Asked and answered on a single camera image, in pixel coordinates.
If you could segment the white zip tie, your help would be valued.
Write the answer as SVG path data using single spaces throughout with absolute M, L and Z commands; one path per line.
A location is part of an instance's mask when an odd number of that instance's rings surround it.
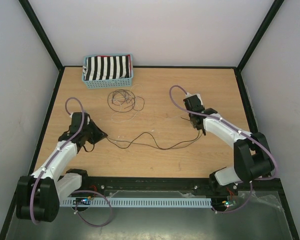
M 130 89 L 116 89 L 107 96 L 107 105 L 113 111 L 110 120 L 113 123 L 124 123 L 134 119 L 145 107 L 145 99 L 133 92 L 133 89 L 144 87 L 141 84 L 134 84 Z M 127 119 L 115 120 L 115 116 L 131 113 Z

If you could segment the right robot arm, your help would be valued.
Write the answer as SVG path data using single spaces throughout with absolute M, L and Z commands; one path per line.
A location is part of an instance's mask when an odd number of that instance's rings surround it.
M 225 121 L 216 110 L 204 107 L 198 93 L 186 93 L 183 103 L 195 129 L 204 135 L 207 132 L 214 134 L 233 150 L 233 166 L 209 175 L 208 188 L 213 194 L 219 195 L 230 184 L 248 183 L 275 169 L 264 134 L 241 130 Z

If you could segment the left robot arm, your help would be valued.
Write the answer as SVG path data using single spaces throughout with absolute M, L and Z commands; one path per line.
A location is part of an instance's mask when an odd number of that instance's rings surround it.
M 62 175 L 68 163 L 85 148 L 95 145 L 108 135 L 91 119 L 88 113 L 74 112 L 71 124 L 59 138 L 48 159 L 31 175 L 21 176 L 16 188 L 16 217 L 37 222 L 52 222 L 60 202 L 72 192 L 86 193 L 90 188 L 88 173 L 72 169 Z

